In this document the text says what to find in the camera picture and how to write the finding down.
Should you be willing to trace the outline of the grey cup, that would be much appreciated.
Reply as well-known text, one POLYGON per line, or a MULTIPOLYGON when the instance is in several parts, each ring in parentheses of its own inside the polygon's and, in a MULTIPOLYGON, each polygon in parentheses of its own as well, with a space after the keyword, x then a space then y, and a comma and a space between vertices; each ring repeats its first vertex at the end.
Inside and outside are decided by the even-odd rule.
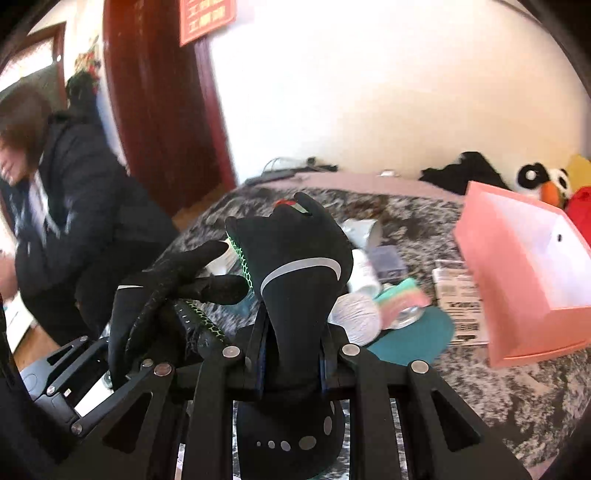
POLYGON ((349 241, 358 249, 367 251, 382 244, 383 229, 377 219, 346 219, 341 227, 349 241))

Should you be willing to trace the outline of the black glove with green stitching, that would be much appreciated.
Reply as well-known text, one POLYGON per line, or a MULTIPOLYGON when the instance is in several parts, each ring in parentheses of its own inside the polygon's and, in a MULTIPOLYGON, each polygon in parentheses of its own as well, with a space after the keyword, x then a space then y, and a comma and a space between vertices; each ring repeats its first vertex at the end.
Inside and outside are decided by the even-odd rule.
POLYGON ((177 317, 176 301, 232 305, 245 298, 249 284, 242 276, 200 274, 226 250, 228 244, 209 240, 194 250, 170 252, 120 283, 108 340, 108 368, 115 390, 145 359, 181 366, 192 356, 187 342, 194 329, 177 317))

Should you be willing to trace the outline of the pink storage box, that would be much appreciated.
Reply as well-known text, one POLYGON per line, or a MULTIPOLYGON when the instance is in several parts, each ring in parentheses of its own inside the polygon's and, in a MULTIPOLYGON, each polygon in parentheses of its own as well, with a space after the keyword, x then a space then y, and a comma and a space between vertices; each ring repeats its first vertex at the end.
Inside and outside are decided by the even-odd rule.
POLYGON ((470 183, 454 229, 483 302, 494 368, 590 344, 590 248, 565 212, 470 183))

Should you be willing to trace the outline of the white battery card pack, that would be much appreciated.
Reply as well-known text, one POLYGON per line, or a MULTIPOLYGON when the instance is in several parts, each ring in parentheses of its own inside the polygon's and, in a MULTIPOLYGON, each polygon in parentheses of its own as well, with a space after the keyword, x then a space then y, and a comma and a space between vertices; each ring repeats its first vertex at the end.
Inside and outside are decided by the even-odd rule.
POLYGON ((481 295, 465 262, 436 260, 432 276, 439 308, 454 323, 452 344, 487 345, 489 334, 481 295))

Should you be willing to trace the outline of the red paper sign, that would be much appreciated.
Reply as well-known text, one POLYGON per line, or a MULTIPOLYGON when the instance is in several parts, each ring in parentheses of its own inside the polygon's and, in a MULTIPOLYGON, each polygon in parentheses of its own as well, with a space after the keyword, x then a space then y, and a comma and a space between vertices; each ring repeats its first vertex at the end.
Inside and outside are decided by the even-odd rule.
POLYGON ((184 46, 235 21, 235 0, 180 0, 179 45, 184 46))

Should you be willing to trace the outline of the left gripper device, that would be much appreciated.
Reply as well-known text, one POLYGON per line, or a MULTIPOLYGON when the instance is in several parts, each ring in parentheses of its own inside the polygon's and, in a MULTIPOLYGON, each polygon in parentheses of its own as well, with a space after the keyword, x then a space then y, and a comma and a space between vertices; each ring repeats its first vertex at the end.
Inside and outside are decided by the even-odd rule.
POLYGON ((108 338, 80 337, 20 372, 34 405, 62 430, 81 436, 82 416, 75 407, 104 376, 108 338))

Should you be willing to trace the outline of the teal glasses case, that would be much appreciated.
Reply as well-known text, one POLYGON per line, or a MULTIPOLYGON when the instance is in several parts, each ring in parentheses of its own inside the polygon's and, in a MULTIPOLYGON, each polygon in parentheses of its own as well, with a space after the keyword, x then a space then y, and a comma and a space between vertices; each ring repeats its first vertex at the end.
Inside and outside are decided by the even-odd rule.
POLYGON ((415 360, 433 363, 449 346, 455 334, 451 317, 438 307, 428 307, 415 323, 389 330, 367 349, 377 358, 407 366, 415 360))

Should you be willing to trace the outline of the grey rectangular case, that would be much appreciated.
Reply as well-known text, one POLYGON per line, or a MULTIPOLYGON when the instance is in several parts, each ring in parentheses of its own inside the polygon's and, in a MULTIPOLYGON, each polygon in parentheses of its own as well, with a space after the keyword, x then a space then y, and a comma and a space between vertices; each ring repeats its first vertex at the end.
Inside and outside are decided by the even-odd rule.
POLYGON ((393 245, 372 248, 367 251, 367 256, 377 279, 382 283, 399 283, 409 275, 406 263, 393 245))

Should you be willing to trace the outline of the white bottle with label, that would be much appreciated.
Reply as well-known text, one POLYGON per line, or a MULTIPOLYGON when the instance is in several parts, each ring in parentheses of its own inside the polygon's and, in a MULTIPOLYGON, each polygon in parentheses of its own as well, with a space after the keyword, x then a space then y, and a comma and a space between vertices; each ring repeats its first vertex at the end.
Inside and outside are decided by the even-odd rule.
POLYGON ((382 284, 370 264, 369 257, 361 249, 353 249, 352 254, 353 270, 348 281, 349 292, 376 298, 382 292, 382 284))

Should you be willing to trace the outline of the white yarn ball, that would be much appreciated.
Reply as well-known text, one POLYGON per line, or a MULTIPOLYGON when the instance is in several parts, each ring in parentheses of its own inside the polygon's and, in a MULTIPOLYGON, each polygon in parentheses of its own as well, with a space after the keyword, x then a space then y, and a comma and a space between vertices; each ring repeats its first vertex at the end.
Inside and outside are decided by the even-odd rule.
POLYGON ((382 319, 377 303, 363 293, 348 293, 335 301, 329 323, 346 331, 349 342, 366 346, 380 335, 382 319))

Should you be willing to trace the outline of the red backpack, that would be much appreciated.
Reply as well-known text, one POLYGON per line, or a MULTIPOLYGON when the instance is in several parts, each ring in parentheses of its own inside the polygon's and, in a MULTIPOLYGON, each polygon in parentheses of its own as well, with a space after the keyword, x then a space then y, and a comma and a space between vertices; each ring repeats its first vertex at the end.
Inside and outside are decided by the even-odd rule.
POLYGON ((581 235, 590 242, 591 236, 591 187, 580 188, 568 201, 567 216, 581 235))

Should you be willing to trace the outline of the black glove with grey stripe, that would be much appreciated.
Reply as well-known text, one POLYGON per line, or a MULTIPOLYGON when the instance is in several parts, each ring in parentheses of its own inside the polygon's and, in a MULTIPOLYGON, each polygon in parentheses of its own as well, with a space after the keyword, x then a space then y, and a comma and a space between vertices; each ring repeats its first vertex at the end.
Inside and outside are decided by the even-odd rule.
POLYGON ((334 352, 322 339, 352 273, 352 248, 303 192, 269 216, 230 217, 225 230, 259 299, 245 349, 256 394, 238 403, 236 418, 240 476, 311 479, 344 442, 342 406, 325 392, 334 352))

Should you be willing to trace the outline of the yellow pillow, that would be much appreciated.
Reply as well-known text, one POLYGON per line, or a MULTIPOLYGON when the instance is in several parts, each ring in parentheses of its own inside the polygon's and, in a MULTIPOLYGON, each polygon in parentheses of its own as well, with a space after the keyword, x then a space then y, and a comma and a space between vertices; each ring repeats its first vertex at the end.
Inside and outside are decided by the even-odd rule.
POLYGON ((572 192, 591 186, 591 161, 579 154, 573 155, 566 167, 572 192))

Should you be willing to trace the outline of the pastel rainbow clear pouch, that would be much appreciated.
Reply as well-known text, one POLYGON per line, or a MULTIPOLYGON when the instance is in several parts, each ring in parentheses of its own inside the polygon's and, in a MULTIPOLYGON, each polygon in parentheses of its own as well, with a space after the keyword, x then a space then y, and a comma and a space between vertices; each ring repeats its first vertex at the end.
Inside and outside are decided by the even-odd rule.
POLYGON ((380 310, 383 330, 400 330, 412 325, 432 304, 431 298, 412 278, 388 286, 375 301, 380 310))

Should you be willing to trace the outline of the person in black jacket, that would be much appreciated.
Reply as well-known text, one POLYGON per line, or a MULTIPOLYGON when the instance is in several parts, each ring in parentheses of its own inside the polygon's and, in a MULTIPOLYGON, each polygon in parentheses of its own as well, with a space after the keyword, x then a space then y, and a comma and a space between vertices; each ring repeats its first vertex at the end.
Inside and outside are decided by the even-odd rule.
POLYGON ((16 238, 1 257, 1 295, 19 295, 60 346, 98 338, 118 286, 178 235, 101 128, 52 111, 29 84, 1 101, 1 195, 16 238))

